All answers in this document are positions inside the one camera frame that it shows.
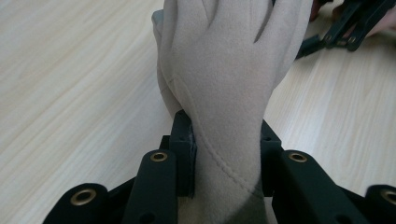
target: glove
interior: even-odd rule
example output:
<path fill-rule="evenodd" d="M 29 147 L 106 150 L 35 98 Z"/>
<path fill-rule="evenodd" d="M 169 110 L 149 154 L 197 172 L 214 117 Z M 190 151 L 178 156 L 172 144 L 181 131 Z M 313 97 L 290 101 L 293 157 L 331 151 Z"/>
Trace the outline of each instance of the glove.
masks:
<path fill-rule="evenodd" d="M 179 223 L 263 223 L 260 130 L 293 62 L 312 1 L 165 0 L 153 15 L 158 81 L 171 114 L 190 116 L 195 196 Z"/>

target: fabric glove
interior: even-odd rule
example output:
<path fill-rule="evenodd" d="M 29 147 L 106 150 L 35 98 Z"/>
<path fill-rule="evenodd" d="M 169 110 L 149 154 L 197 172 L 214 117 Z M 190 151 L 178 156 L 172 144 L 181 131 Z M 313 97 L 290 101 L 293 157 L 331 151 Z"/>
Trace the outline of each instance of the fabric glove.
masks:
<path fill-rule="evenodd" d="M 158 82 L 172 115 L 190 116 L 195 196 L 179 223 L 263 223 L 260 130 L 293 62 L 312 1 L 165 0 L 153 15 Z"/>

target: light wood surface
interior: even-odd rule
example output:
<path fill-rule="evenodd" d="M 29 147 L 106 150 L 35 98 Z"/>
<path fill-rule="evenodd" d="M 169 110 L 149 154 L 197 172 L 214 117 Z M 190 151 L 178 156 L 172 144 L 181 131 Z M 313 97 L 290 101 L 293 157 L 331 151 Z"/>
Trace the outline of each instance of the light wood surface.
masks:
<path fill-rule="evenodd" d="M 150 20 L 162 5 L 0 1 L 0 223 L 40 223 L 78 184 L 115 188 L 169 134 Z M 396 186 L 395 42 L 295 62 L 265 115 L 284 148 L 359 194 Z"/>

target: brass ring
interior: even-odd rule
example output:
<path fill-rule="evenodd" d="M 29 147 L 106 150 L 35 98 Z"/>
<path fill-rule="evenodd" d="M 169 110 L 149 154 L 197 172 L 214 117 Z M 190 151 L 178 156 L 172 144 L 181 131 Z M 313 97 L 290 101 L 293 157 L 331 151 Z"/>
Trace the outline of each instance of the brass ring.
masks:
<path fill-rule="evenodd" d="M 308 158 L 304 156 L 303 154 L 297 153 L 297 152 L 292 152 L 289 154 L 289 159 L 297 162 L 306 162 L 308 161 Z"/>
<path fill-rule="evenodd" d="M 78 197 L 81 194 L 85 194 L 85 193 L 87 193 L 89 196 L 85 197 L 84 195 L 82 199 Z M 94 189 L 82 189 L 73 195 L 73 197 L 70 199 L 70 203 L 75 206 L 81 206 L 86 203 L 90 203 L 95 197 L 96 197 L 96 191 Z"/>
<path fill-rule="evenodd" d="M 168 155 L 164 152 L 156 152 L 149 157 L 152 161 L 165 161 Z"/>
<path fill-rule="evenodd" d="M 396 192 L 389 189 L 382 189 L 381 196 L 390 203 L 396 205 Z"/>

